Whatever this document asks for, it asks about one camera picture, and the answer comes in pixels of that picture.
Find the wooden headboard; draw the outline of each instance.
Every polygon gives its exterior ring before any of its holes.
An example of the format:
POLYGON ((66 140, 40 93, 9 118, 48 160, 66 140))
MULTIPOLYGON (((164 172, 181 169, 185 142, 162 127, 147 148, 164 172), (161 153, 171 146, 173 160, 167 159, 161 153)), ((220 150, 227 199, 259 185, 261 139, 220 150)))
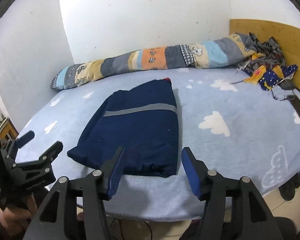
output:
POLYGON ((290 25, 249 19, 230 20, 230 33, 254 33, 260 41, 267 41, 273 36, 279 43, 287 65, 297 64, 298 70, 293 78, 300 89, 300 29, 290 25))

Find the folded jacket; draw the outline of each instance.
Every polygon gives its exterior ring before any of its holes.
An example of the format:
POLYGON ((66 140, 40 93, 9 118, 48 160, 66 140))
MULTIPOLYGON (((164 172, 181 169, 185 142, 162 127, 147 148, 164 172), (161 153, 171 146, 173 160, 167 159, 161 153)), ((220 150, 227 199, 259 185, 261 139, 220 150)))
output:
POLYGON ((68 151, 73 160, 99 169, 125 147, 125 174, 169 177, 177 172, 177 104, 170 79, 152 80, 109 96, 68 151))

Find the light blue bedsheet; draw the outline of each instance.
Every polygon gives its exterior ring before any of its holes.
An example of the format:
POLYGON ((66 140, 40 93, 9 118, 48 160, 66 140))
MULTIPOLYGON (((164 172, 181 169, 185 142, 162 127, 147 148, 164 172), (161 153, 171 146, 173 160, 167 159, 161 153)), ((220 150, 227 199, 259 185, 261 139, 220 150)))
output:
MULTIPOLYGON (((300 170, 300 119, 293 107, 275 101, 259 85, 230 85, 247 77, 232 68, 127 73, 63 90, 20 133, 33 130, 35 138, 20 149, 17 161, 37 159, 59 140, 64 148, 52 164, 56 178, 86 176, 92 169, 66 152, 76 146, 103 101, 117 90, 165 77, 172 81, 178 104, 180 149, 189 146, 209 169, 234 179, 248 176, 262 195, 300 170)), ((274 93, 287 94, 280 88, 274 93)), ((203 206, 192 194, 182 165, 167 179, 124 175, 117 194, 105 202, 109 215, 155 221, 192 219, 202 214, 203 206)))

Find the cable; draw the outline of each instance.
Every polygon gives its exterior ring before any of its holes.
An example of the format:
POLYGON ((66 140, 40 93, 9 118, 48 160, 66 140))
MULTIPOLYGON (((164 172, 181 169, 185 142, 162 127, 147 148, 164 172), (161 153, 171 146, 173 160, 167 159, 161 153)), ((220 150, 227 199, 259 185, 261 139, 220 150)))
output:
POLYGON ((116 218, 114 219, 114 220, 112 220, 112 222, 111 222, 111 224, 110 224, 110 226, 109 226, 109 229, 111 229, 111 226, 112 226, 112 224, 113 224, 113 222, 116 220, 116 218))
POLYGON ((119 220, 120 234, 121 234, 122 240, 125 240, 123 237, 123 233, 122 233, 121 220, 120 219, 118 219, 118 220, 119 220))
POLYGON ((111 229, 111 226, 112 226, 112 224, 114 223, 114 221, 115 221, 116 219, 117 219, 117 218, 115 218, 114 220, 111 221, 111 224, 110 224, 110 226, 109 226, 109 230, 111 229))
MULTIPOLYGON (((121 234, 121 237, 122 237, 122 240, 125 240, 124 237, 123 237, 123 232, 122 232, 122 225, 121 225, 121 220, 118 219, 118 218, 115 218, 114 220, 111 221, 111 224, 109 226, 109 229, 111 229, 111 226, 113 225, 113 223, 118 220, 119 221, 119 228, 120 228, 120 234, 121 234)), ((145 221, 143 221, 146 226, 149 228, 149 231, 150 231, 150 234, 151 234, 151 239, 150 240, 153 240, 153 234, 152 234, 152 230, 151 230, 151 227, 149 226, 149 224, 145 221)))
POLYGON ((232 83, 230 83, 230 85, 238 84, 238 83, 241 83, 241 82, 243 82, 243 80, 237 81, 237 82, 232 82, 232 83))
POLYGON ((152 240, 152 230, 151 230, 151 227, 148 225, 148 223, 146 222, 146 221, 143 221, 146 225, 147 225, 147 227, 149 228, 149 230, 150 230, 150 234, 151 234, 151 239, 150 240, 152 240))

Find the tiled floor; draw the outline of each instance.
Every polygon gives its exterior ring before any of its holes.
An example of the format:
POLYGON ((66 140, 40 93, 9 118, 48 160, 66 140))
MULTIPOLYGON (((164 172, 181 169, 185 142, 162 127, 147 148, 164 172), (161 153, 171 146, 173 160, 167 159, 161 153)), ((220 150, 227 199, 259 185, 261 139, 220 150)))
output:
MULTIPOLYGON (((287 217, 293 220, 297 230, 300 230, 300 187, 292 201, 285 201, 280 196, 279 190, 274 190, 264 197, 274 216, 287 217)), ((225 221, 230 220, 230 212, 226 211, 225 221)), ((190 220, 178 222, 152 222, 148 224, 153 233, 153 240, 178 240, 188 228, 190 220)), ((121 220, 122 234, 128 240, 150 240, 150 231, 145 223, 134 220, 121 220)), ((111 227, 112 235, 122 239, 119 222, 116 220, 111 227)))

